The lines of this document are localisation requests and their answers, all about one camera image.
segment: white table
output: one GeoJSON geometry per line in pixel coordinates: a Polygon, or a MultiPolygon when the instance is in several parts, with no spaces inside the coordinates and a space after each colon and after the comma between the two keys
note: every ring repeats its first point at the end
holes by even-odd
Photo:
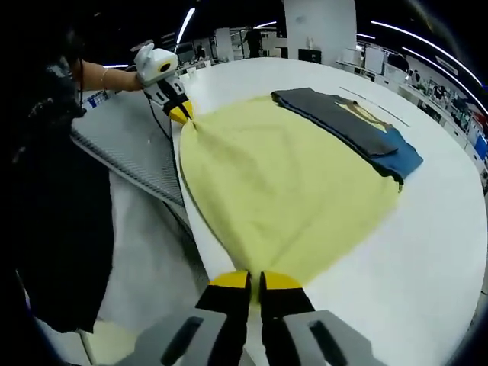
{"type": "MultiPolygon", "coordinates": [[[[407,178],[397,209],[305,291],[317,310],[332,311],[368,338],[375,356],[385,364],[444,364],[474,314],[486,262],[483,193],[477,170],[462,148],[399,95],[332,67],[290,59],[247,59],[198,70],[185,82],[197,117],[282,88],[311,87],[355,97],[340,86],[407,122],[410,128],[359,100],[393,124],[424,163],[407,178]]],[[[173,124],[178,155],[181,126],[173,124]]],[[[182,183],[181,188],[209,277],[234,270],[182,183]]],[[[256,364],[266,364],[258,348],[250,344],[246,348],[256,364]]]]}

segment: ceiling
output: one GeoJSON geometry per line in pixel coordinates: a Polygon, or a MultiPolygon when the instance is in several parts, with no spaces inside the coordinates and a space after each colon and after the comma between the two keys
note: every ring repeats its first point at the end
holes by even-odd
{"type": "MultiPolygon", "coordinates": [[[[431,47],[394,30],[371,24],[382,21],[418,34],[456,56],[479,79],[488,84],[488,68],[483,44],[480,45],[480,24],[485,24],[485,2],[463,0],[447,6],[442,0],[355,0],[358,32],[374,35],[379,43],[394,50],[409,47],[429,59],[436,53],[431,47]]],[[[77,12],[76,30],[85,41],[85,58],[94,62],[130,63],[130,48],[148,39],[159,46],[175,44],[188,9],[197,10],[182,42],[208,37],[218,27],[244,27],[277,21],[285,30],[282,0],[180,0],[161,2],[159,7],[144,8],[99,5],[77,12]]],[[[459,76],[476,95],[483,89],[466,75],[459,76]]]]}

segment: yellow cloth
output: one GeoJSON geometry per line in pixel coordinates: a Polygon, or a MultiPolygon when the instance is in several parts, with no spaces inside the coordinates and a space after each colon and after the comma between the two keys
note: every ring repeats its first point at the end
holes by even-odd
{"type": "Polygon", "coordinates": [[[260,97],[183,127],[185,184],[237,269],[306,283],[394,207],[398,184],[307,119],[260,97]]]}

